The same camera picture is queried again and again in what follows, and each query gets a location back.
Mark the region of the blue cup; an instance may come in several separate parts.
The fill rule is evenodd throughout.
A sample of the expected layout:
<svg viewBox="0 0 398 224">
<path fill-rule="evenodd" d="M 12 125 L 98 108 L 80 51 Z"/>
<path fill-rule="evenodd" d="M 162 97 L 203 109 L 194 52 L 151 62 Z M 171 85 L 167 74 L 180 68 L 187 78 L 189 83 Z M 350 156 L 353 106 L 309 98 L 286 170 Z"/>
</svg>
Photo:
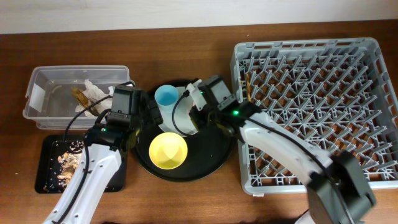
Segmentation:
<svg viewBox="0 0 398 224">
<path fill-rule="evenodd" d="M 162 85 L 155 91 L 154 98 L 162 115 L 163 123 L 159 126 L 165 132 L 176 132 L 172 124 L 172 111 L 179 99 L 178 90 L 172 85 Z"/>
</svg>

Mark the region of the white round plate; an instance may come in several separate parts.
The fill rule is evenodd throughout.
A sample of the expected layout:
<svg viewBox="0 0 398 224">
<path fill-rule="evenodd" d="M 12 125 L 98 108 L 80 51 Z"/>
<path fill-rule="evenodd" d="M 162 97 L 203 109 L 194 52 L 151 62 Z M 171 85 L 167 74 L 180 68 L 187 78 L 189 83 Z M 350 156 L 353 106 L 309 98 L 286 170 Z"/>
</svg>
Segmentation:
<svg viewBox="0 0 398 224">
<path fill-rule="evenodd" d="M 179 98 L 185 91 L 184 86 L 176 87 L 179 93 Z M 196 128 L 194 127 L 188 113 L 193 106 L 193 100 L 190 96 L 183 98 L 180 103 L 177 105 L 177 108 L 174 112 L 174 121 L 177 125 L 178 129 L 181 130 L 183 133 L 193 135 L 197 132 Z"/>
</svg>

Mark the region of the white paper napkin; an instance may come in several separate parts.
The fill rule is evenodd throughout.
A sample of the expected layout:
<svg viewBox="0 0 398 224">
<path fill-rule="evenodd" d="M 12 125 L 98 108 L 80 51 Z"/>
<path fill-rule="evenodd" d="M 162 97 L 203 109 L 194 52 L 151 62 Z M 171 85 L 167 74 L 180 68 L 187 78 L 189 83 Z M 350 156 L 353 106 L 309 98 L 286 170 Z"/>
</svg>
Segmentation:
<svg viewBox="0 0 398 224">
<path fill-rule="evenodd" d="M 84 82 L 85 84 L 85 89 L 82 90 L 83 94 L 85 96 L 87 96 L 93 103 L 97 102 L 98 100 L 108 96 L 108 95 L 112 95 L 113 92 L 109 91 L 108 94 L 106 94 L 103 90 L 99 89 L 96 85 L 94 85 L 92 82 L 90 82 L 89 80 L 85 80 Z M 110 109 L 111 105 L 112 105 L 112 98 L 108 98 L 105 99 L 104 101 L 100 102 L 99 104 L 97 104 L 96 106 L 94 106 L 98 113 L 102 113 L 105 109 Z M 76 112 L 81 112 L 83 111 L 84 108 L 82 106 L 78 105 L 75 108 Z M 85 116 L 87 117 L 95 117 L 94 115 L 92 115 L 89 111 L 84 112 Z"/>
</svg>

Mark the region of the yellow bowl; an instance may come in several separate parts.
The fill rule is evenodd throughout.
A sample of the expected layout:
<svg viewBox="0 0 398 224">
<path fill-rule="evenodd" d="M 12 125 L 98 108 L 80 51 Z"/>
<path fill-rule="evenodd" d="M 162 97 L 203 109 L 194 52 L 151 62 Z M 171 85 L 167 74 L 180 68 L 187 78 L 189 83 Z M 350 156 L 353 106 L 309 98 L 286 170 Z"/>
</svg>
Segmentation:
<svg viewBox="0 0 398 224">
<path fill-rule="evenodd" d="M 162 133 L 156 136 L 149 146 L 151 162 L 163 170 L 175 169 L 182 165 L 188 154 L 188 146 L 183 137 L 176 133 Z"/>
</svg>

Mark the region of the brown wrapper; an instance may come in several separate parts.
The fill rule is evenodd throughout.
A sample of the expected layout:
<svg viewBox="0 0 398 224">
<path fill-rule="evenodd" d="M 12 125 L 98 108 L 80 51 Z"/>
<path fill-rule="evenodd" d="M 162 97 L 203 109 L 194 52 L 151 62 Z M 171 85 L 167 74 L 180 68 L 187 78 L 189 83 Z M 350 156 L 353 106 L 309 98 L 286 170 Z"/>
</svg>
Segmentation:
<svg viewBox="0 0 398 224">
<path fill-rule="evenodd" d="M 71 87 L 72 96 L 78 101 L 79 105 L 83 108 L 87 108 L 93 104 L 93 102 L 83 94 L 83 91 L 79 88 Z M 88 109 L 88 111 L 94 115 L 98 116 L 99 113 L 95 107 Z"/>
</svg>

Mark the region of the food scraps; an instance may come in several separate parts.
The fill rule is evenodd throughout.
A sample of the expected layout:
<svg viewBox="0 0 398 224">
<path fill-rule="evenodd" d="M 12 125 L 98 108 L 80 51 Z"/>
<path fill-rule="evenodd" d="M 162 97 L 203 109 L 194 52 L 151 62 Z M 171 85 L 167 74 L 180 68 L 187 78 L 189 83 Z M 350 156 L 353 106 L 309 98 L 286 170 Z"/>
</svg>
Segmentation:
<svg viewBox="0 0 398 224">
<path fill-rule="evenodd" d="M 62 193 L 78 167 L 84 150 L 83 141 L 55 141 L 50 148 L 45 193 Z"/>
</svg>

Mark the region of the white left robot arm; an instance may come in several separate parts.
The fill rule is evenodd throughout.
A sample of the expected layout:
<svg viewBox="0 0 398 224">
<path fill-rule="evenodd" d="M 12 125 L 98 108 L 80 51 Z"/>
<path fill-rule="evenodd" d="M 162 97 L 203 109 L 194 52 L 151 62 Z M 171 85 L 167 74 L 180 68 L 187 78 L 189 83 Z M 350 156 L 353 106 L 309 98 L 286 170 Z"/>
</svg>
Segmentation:
<svg viewBox="0 0 398 224">
<path fill-rule="evenodd" d="M 87 130 L 80 163 L 46 223 L 89 223 L 139 132 L 163 122 L 156 102 L 145 90 L 118 85 L 112 100 L 106 123 L 97 119 Z"/>
</svg>

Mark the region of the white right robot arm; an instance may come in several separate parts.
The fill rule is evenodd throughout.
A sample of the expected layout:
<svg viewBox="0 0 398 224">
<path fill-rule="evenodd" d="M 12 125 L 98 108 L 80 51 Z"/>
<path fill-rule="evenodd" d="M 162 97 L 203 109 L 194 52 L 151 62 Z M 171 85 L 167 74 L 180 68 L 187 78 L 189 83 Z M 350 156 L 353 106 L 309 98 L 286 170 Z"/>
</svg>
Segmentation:
<svg viewBox="0 0 398 224">
<path fill-rule="evenodd" d="M 359 223 L 376 205 L 350 152 L 333 155 L 297 137 L 260 107 L 239 102 L 219 75 L 195 79 L 185 89 L 194 102 L 189 116 L 198 131 L 216 126 L 271 156 L 305 186 L 309 208 L 297 223 Z"/>
</svg>

